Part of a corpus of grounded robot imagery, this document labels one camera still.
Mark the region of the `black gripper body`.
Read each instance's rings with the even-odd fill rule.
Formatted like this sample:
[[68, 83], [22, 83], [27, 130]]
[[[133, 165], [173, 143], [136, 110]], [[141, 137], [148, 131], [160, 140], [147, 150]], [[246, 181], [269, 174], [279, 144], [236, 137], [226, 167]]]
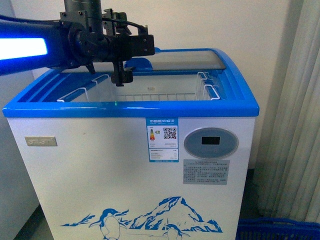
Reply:
[[115, 12], [111, 8], [104, 10], [102, 23], [114, 44], [111, 82], [117, 87], [123, 87], [133, 81], [133, 68], [125, 68], [124, 61], [154, 55], [154, 36], [149, 34], [147, 25], [128, 21], [125, 12]]

